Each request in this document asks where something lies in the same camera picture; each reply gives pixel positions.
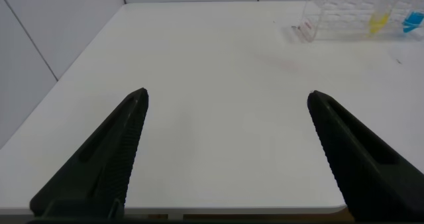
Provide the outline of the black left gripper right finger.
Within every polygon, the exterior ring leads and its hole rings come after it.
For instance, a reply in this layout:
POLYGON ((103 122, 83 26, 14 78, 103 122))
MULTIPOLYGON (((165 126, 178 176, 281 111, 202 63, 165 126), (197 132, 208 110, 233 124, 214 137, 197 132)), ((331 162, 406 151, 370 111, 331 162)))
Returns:
POLYGON ((307 108, 356 221, 423 221, 422 172, 331 96, 312 91, 307 108))

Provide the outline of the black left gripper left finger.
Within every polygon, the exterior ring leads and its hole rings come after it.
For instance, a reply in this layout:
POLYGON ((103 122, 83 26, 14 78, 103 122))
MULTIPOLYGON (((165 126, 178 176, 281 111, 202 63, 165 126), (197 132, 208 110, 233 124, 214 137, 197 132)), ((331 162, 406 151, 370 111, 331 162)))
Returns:
POLYGON ((34 216, 122 216, 147 111, 146 89, 128 94, 31 199, 34 216))

